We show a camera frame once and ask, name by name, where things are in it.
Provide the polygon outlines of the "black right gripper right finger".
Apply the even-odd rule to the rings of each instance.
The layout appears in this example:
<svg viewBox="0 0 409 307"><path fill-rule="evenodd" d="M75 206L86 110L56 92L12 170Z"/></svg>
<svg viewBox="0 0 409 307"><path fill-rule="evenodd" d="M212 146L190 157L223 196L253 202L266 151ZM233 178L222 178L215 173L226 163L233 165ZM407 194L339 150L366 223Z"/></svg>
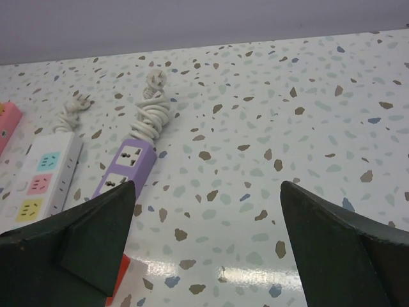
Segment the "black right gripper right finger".
<svg viewBox="0 0 409 307"><path fill-rule="evenodd" d="M280 200L308 306L408 306L408 232L293 182Z"/></svg>

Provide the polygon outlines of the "white multicolour power strip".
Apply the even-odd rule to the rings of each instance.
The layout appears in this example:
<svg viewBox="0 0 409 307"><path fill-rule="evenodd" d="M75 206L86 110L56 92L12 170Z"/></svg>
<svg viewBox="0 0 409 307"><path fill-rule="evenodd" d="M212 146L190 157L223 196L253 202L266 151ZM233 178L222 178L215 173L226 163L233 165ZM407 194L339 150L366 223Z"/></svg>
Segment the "white multicolour power strip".
<svg viewBox="0 0 409 307"><path fill-rule="evenodd" d="M37 137L23 163L6 205L1 233L63 211L82 148L74 132Z"/></svg>

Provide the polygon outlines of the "red cube plug adapter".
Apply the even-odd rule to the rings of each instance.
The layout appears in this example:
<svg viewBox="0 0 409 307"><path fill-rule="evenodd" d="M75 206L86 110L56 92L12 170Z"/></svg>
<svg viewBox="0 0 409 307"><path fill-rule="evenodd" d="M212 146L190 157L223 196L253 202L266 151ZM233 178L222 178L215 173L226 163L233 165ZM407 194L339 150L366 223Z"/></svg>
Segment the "red cube plug adapter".
<svg viewBox="0 0 409 307"><path fill-rule="evenodd" d="M110 306L112 304L112 302L113 302L113 300L115 298L115 295L117 294L118 289L119 289L119 287L121 285L121 282L123 281L123 278L124 278L124 276L125 276L125 274L127 272L127 269L129 267L129 265L130 265L130 258L126 254L123 254L122 259L121 259L121 265L120 265L118 277L117 277L116 284L115 284L115 287L114 287L113 295L107 298L105 306Z"/></svg>

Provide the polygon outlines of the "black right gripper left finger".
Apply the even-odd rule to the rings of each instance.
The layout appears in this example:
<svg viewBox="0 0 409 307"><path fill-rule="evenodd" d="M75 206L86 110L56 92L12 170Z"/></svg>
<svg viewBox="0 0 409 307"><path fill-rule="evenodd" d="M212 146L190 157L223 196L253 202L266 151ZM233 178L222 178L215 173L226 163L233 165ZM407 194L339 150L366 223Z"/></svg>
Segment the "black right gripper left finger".
<svg viewBox="0 0 409 307"><path fill-rule="evenodd" d="M105 306L135 206L125 182L55 216L1 234L1 306Z"/></svg>

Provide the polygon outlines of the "purple power strip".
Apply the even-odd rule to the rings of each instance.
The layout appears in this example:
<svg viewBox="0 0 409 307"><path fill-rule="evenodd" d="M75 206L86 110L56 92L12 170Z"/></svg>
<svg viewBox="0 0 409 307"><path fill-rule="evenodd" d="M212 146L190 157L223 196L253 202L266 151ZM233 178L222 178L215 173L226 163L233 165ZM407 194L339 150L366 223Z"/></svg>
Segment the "purple power strip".
<svg viewBox="0 0 409 307"><path fill-rule="evenodd" d="M138 139L124 140L91 198L131 181L134 183L137 200L156 160L157 154L148 142Z"/></svg>

